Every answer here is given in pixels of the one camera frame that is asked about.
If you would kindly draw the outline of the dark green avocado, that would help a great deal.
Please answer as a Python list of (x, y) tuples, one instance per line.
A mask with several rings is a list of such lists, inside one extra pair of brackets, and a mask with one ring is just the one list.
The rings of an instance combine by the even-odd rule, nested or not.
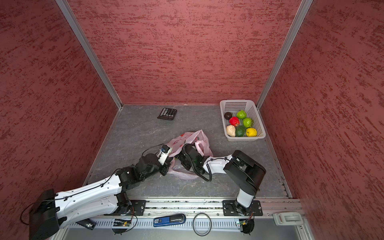
[(244, 126), (237, 126), (236, 127), (236, 137), (244, 137), (246, 136), (247, 128)]

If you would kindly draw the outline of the yellow fruit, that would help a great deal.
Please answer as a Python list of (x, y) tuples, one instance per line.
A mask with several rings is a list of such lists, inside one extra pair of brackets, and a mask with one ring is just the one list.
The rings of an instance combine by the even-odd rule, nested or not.
[(246, 136), (247, 137), (256, 137), (258, 135), (258, 132), (254, 128), (247, 128), (246, 130)]

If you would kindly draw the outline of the red fruit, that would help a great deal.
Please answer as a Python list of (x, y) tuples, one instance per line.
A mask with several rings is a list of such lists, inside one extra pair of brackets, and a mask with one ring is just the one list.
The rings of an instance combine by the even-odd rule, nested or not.
[(238, 117), (232, 117), (232, 118), (230, 118), (229, 123), (230, 123), (232, 126), (234, 126), (234, 127), (237, 127), (237, 126), (239, 126), (239, 125), (241, 124), (241, 123), (240, 123), (240, 120), (239, 120)]

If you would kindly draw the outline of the dark brown fruit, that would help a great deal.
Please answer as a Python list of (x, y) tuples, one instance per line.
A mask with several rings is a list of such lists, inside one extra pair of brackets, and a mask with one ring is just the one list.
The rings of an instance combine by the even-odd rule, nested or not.
[(225, 118), (226, 120), (228, 120), (228, 121), (229, 121), (232, 117), (233, 117), (233, 114), (230, 113), (230, 112), (226, 112), (226, 113), (224, 114), (224, 118)]

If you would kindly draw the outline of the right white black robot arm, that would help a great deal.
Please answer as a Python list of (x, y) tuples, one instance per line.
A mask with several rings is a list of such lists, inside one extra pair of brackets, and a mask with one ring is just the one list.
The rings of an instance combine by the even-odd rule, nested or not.
[(226, 174), (240, 188), (233, 205), (238, 215), (251, 217), (252, 202), (266, 169), (240, 150), (226, 157), (202, 156), (193, 144), (185, 144), (175, 158), (195, 176), (211, 182), (214, 174)]

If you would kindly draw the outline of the beige fruit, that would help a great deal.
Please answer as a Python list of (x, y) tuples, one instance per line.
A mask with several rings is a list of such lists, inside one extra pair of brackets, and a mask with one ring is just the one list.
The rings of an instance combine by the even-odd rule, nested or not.
[(226, 127), (227, 135), (230, 137), (236, 137), (236, 127), (233, 125), (228, 125)]

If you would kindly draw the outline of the white plastic basket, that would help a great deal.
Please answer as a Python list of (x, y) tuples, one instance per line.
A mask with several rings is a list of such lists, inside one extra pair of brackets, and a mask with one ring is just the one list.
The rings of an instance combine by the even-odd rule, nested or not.
[(225, 137), (229, 142), (255, 141), (266, 137), (256, 105), (251, 100), (220, 102)]

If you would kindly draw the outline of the pink plastic bag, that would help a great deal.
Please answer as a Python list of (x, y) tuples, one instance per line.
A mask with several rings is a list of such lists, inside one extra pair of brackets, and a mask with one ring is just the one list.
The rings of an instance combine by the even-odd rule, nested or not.
[[(202, 130), (199, 130), (197, 132), (186, 132), (178, 136), (177, 138), (172, 139), (170, 142), (166, 143), (168, 147), (172, 148), (171, 154), (169, 156), (176, 158), (176, 155), (181, 153), (182, 147), (185, 144), (195, 145), (198, 153), (202, 156), (213, 156), (213, 153), (210, 149), (209, 139)], [(175, 176), (181, 180), (194, 180), (198, 178), (195, 173), (191, 174), (175, 171), (175, 164), (176, 160), (172, 160), (171, 166), (168, 170), (168, 175)]]

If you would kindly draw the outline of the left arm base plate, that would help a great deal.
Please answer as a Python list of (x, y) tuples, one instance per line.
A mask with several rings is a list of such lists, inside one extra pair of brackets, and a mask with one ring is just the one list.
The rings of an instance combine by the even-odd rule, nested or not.
[(146, 207), (147, 201), (145, 200), (128, 200), (118, 206), (118, 208), (111, 214), (105, 214), (105, 216), (142, 216)]

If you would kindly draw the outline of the light green fruit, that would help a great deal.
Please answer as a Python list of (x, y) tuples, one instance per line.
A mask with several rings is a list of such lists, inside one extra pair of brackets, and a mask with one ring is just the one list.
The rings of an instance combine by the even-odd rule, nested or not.
[(243, 120), (243, 119), (247, 118), (247, 113), (244, 110), (241, 110), (241, 111), (237, 112), (237, 118), (239, 120)]
[(254, 121), (251, 118), (245, 118), (243, 119), (243, 126), (245, 128), (251, 128), (254, 124)]

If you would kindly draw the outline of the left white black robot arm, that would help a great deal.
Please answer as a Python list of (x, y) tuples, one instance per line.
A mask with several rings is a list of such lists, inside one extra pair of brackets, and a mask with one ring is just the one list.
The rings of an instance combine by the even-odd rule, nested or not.
[(135, 165), (115, 170), (111, 176), (74, 190), (43, 192), (29, 211), (29, 238), (45, 240), (72, 223), (99, 215), (133, 217), (135, 208), (127, 191), (154, 174), (165, 176), (172, 158), (147, 154)]

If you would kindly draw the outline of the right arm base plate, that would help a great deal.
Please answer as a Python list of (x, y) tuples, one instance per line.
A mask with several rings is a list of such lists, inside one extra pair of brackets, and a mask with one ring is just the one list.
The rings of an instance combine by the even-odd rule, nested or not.
[(244, 217), (261, 217), (263, 210), (260, 201), (253, 200), (249, 207), (244, 207), (235, 200), (224, 200), (223, 212), (224, 216), (244, 216)]

